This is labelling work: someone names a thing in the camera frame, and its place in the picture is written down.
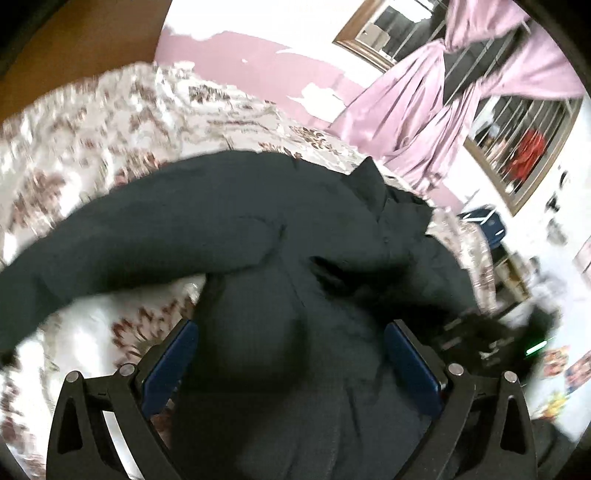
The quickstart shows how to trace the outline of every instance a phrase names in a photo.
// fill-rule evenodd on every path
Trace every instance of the bed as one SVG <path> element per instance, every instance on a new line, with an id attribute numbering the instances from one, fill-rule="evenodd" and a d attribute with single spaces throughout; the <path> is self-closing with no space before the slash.
<path id="1" fill-rule="evenodd" d="M 202 80 L 192 67 L 133 64 L 61 87 L 4 122 L 0 268 L 80 205 L 182 158 L 227 149 L 275 151 L 343 173 L 363 160 L 354 148 L 291 120 L 272 102 Z M 410 190 L 384 174 L 388 184 Z M 426 233 L 469 272 L 481 309 L 493 309 L 492 263 L 480 230 L 435 209 Z M 51 419 L 65 375 L 73 369 L 86 377 L 108 375 L 123 363 L 137 363 L 190 314 L 204 282 L 198 275 L 77 300 L 20 344 L 0 375 L 0 425 L 30 478 L 45 477 Z M 117 423 L 106 418 L 128 473 L 141 478 Z M 170 409 L 152 423 L 166 441 Z"/>

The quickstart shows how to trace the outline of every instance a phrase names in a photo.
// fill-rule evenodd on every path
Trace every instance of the window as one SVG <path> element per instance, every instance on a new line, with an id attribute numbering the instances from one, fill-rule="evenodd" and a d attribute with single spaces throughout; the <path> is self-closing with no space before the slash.
<path id="1" fill-rule="evenodd" d="M 385 72 L 425 43 L 444 37 L 448 2 L 365 0 L 335 43 Z M 528 34 L 527 29 L 523 25 L 502 38 L 476 42 L 445 55 L 444 102 L 451 102 L 474 80 L 502 65 Z M 516 96 L 480 102 L 465 147 L 513 214 L 554 163 L 579 108 L 579 100 L 554 102 Z"/>

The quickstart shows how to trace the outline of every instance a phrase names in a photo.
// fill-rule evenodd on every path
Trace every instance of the blue gripper pad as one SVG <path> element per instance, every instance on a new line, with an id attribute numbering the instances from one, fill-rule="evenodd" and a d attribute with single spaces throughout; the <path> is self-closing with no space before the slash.
<path id="1" fill-rule="evenodd" d="M 384 340 L 388 357 L 419 412 L 439 416 L 443 410 L 439 383 L 420 354 L 394 323 L 384 330 Z"/>
<path id="2" fill-rule="evenodd" d="M 144 381 L 142 413 L 147 419 L 160 413 L 172 396 L 195 356 L 198 339 L 197 324 L 187 322 Z"/>

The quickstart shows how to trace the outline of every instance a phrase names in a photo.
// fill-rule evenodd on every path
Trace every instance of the green light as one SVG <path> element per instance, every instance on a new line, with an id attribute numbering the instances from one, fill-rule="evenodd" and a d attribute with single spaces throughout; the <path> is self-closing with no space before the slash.
<path id="1" fill-rule="evenodd" d="M 543 342 L 538 343 L 538 345 L 534 345 L 532 348 L 528 348 L 525 351 L 525 356 L 528 356 L 534 352 L 537 352 L 540 348 L 544 348 L 547 343 L 548 343 L 548 340 L 544 340 Z"/>

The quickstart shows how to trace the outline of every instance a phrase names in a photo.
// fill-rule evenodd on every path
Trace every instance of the pink wall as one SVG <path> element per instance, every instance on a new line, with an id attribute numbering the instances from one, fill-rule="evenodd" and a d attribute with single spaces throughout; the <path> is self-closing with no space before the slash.
<path id="1" fill-rule="evenodd" d="M 249 35 L 222 32 L 207 40 L 174 35 L 165 28 L 155 61 L 170 65 L 192 61 L 202 78 L 223 85 L 235 85 L 244 92 L 275 102 L 289 116 L 304 125 L 324 128 L 327 124 L 312 117 L 306 109 L 288 97 L 301 98 L 301 91 L 314 83 L 332 88 L 348 104 L 363 87 L 345 77 L 342 70 L 320 60 L 294 53 L 277 53 L 288 47 Z"/>

